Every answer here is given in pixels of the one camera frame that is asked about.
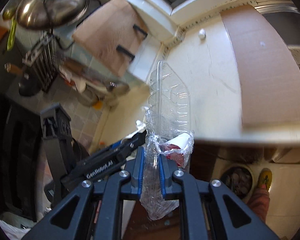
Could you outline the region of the clear plastic food container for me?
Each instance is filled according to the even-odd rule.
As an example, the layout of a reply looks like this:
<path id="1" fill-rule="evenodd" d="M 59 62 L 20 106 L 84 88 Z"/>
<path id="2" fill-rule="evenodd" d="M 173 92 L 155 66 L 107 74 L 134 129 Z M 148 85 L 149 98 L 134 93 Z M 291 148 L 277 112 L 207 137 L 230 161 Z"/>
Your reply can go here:
<path id="1" fill-rule="evenodd" d="M 185 83 L 165 61 L 159 61 L 149 80 L 150 96 L 145 110 L 147 135 L 141 205 L 150 220 L 159 220 L 179 206 L 164 200 L 159 180 L 160 145 L 181 133 L 192 133 L 191 99 Z"/>

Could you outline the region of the small white dropper bottle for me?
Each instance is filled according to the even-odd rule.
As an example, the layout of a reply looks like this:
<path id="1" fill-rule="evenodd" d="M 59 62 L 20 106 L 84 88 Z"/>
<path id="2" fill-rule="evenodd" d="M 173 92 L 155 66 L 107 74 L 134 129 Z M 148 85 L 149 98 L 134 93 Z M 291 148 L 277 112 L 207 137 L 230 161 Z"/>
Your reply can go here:
<path id="1" fill-rule="evenodd" d="M 200 29 L 198 33 L 198 37 L 200 40 L 205 40 L 206 39 L 206 31 L 204 29 Z"/>

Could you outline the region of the clear plastic bag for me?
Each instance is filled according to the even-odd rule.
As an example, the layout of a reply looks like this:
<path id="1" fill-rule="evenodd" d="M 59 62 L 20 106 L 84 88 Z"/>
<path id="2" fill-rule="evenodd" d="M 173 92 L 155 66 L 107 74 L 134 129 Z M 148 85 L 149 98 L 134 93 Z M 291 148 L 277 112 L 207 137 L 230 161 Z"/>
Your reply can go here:
<path id="1" fill-rule="evenodd" d="M 146 124 L 141 120 L 137 120 L 136 121 L 136 130 L 134 132 L 130 133 L 129 135 L 127 135 L 126 137 L 124 137 L 123 140 L 131 139 L 137 133 L 143 133 L 145 130 L 146 130 Z"/>

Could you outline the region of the steel strainer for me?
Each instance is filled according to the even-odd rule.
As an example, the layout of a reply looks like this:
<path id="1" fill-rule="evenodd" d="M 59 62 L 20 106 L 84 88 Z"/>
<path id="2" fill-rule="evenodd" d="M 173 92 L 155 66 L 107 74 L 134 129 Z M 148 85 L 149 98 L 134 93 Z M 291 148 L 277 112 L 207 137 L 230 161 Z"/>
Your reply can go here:
<path id="1" fill-rule="evenodd" d="M 99 101 L 95 90 L 89 86 L 87 86 L 82 93 L 78 93 L 77 98 L 78 101 L 86 107 L 91 107 Z"/>

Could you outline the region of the steel ladle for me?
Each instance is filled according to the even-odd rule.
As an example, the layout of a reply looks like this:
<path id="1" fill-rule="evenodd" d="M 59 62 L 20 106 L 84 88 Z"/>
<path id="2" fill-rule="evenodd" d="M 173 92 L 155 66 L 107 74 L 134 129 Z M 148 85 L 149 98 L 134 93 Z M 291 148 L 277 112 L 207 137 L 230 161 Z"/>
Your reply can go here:
<path id="1" fill-rule="evenodd" d="M 114 94 L 115 96 L 124 95 L 130 90 L 127 83 L 110 79 L 95 69 L 87 67 L 70 57 L 62 59 L 62 66 L 74 74 L 74 76 L 83 79 L 86 83 L 94 87 L 104 87 L 108 93 Z"/>

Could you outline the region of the person's foot in slipper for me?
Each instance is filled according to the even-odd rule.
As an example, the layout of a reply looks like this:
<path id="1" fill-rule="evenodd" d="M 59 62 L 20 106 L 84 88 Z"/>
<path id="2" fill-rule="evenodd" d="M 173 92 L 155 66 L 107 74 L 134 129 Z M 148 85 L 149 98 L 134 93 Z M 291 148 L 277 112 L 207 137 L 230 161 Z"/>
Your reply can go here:
<path id="1" fill-rule="evenodd" d="M 248 207 L 255 213 L 264 223 L 270 205 L 270 188 L 272 183 L 272 172 L 268 168 L 264 168 L 258 178 L 258 183 L 247 202 Z"/>

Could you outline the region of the wooden cutting board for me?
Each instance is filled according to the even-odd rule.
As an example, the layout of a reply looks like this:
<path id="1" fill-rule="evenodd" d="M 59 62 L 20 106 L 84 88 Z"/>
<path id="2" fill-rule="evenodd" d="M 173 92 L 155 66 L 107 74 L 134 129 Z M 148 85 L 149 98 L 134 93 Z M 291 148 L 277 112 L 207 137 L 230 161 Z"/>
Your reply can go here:
<path id="1" fill-rule="evenodd" d="M 122 77 L 147 36 L 147 26 L 127 0 L 110 0 L 86 18 L 72 38 L 112 74 Z"/>

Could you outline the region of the brown cardboard sheet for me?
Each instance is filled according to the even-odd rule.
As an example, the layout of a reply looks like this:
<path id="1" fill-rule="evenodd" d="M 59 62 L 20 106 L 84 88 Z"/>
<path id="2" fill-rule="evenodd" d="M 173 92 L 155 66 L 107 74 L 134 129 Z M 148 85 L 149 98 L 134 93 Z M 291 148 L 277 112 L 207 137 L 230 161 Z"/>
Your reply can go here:
<path id="1" fill-rule="evenodd" d="M 277 31 L 251 5 L 221 18 L 237 64 L 243 127 L 300 123 L 300 70 Z"/>

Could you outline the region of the steel pot lid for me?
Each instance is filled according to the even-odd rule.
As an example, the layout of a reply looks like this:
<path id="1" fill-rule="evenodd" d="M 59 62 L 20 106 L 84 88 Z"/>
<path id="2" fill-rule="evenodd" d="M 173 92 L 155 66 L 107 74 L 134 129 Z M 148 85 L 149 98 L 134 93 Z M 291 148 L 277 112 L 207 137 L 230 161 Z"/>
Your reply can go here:
<path id="1" fill-rule="evenodd" d="M 30 30 L 45 30 L 71 24 L 81 18 L 89 0 L 21 0 L 17 23 Z"/>

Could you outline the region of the black wall utensil rack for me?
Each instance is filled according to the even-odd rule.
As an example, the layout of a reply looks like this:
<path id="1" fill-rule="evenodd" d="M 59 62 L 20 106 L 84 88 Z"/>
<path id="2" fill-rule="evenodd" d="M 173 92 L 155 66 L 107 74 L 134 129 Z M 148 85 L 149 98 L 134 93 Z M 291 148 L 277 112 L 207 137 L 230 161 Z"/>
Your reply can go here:
<path id="1" fill-rule="evenodd" d="M 23 57 L 23 76 L 19 84 L 22 96 L 34 96 L 40 91 L 49 92 L 59 73 L 54 59 L 55 43 L 56 37 L 45 31 Z"/>

